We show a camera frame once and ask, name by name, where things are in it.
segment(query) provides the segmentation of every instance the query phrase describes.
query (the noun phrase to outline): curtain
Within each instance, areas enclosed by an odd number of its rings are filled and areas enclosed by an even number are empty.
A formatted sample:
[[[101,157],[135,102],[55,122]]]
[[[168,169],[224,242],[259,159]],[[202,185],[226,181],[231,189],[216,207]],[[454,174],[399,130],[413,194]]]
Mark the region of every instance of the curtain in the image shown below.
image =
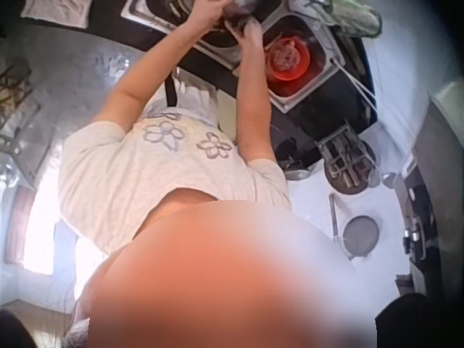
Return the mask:
[[[35,190],[18,186],[7,231],[6,264],[22,265],[24,261],[26,231],[35,198]]]

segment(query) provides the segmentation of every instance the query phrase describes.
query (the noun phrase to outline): stainless steel sink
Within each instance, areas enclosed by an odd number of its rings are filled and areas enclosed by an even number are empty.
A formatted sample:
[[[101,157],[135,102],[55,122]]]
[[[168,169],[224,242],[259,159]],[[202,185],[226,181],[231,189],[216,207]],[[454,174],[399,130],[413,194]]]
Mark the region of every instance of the stainless steel sink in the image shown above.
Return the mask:
[[[128,0],[121,15],[163,33],[170,33],[186,19],[172,15],[170,1]],[[261,22],[265,44],[280,34],[287,36],[297,33],[303,35],[312,55],[310,69],[301,78],[290,82],[269,83],[271,101],[280,111],[288,112],[327,81],[338,70],[332,59],[344,65],[344,58],[330,30],[317,20],[290,12],[285,6],[285,0],[262,1],[254,16]],[[240,49],[230,34],[224,31],[209,33],[195,48],[238,75]]]

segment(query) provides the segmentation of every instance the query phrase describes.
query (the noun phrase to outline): white t-shirt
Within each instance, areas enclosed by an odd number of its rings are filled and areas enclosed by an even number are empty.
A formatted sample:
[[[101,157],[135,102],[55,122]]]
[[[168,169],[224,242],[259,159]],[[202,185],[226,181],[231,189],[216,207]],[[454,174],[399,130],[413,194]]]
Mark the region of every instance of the white t-shirt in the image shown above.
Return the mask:
[[[115,123],[92,123],[65,142],[62,216],[107,254],[130,242],[150,211],[179,188],[291,209],[276,163],[246,164],[227,136],[185,109],[151,115],[128,134]]]

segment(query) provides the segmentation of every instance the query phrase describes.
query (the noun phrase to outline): black countertop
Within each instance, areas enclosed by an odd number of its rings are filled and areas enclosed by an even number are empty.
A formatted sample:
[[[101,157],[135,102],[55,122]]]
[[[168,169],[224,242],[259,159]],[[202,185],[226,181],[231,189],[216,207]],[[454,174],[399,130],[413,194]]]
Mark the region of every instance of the black countertop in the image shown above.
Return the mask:
[[[147,51],[164,38],[165,34],[122,18],[120,14],[126,1],[94,0],[89,13],[89,25],[86,29],[63,27],[32,19],[22,19],[21,22],[68,28]],[[3,21],[6,25],[11,25],[18,22],[24,3],[25,0],[8,0],[6,5],[2,5],[3,14],[0,14],[0,23]],[[367,70],[362,82],[373,90],[362,42],[360,39],[354,39],[353,42]],[[346,68],[348,71],[354,72],[352,60],[346,54],[347,51],[341,42],[338,43],[347,61]],[[230,70],[200,51],[191,49],[181,60],[179,66],[227,94],[236,95],[237,77]],[[282,141],[292,138],[292,141],[297,145],[297,151],[296,153],[293,151],[292,157],[298,157],[305,165],[311,165],[320,159],[314,140],[321,140],[335,131],[344,123],[344,120],[347,120],[357,133],[360,133],[376,121],[376,116],[373,112],[370,120],[366,119],[365,106],[361,102],[357,90],[342,72],[337,72],[287,114],[282,114],[273,107],[271,138],[274,148],[279,152],[276,155],[281,158],[287,155],[286,147],[278,145]]]

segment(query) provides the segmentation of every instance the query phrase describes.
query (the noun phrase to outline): floral pattern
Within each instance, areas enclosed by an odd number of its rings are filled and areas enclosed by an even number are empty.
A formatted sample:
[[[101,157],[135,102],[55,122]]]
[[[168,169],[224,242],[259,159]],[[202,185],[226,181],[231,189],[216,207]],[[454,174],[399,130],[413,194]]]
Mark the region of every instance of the floral pattern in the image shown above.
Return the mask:
[[[148,109],[146,112],[146,118],[168,118],[171,121],[179,121],[182,118],[182,114],[179,114],[178,112],[161,112],[159,114],[153,115],[153,110]]]
[[[222,157],[228,158],[229,151],[232,150],[232,146],[222,142],[218,136],[212,132],[206,133],[208,140],[200,141],[196,147],[198,149],[204,150],[206,156],[213,160],[214,158]]]
[[[186,137],[185,133],[170,121],[162,121],[159,125],[148,125],[144,128],[144,140],[150,143],[162,143],[172,152],[179,151],[179,141]]]

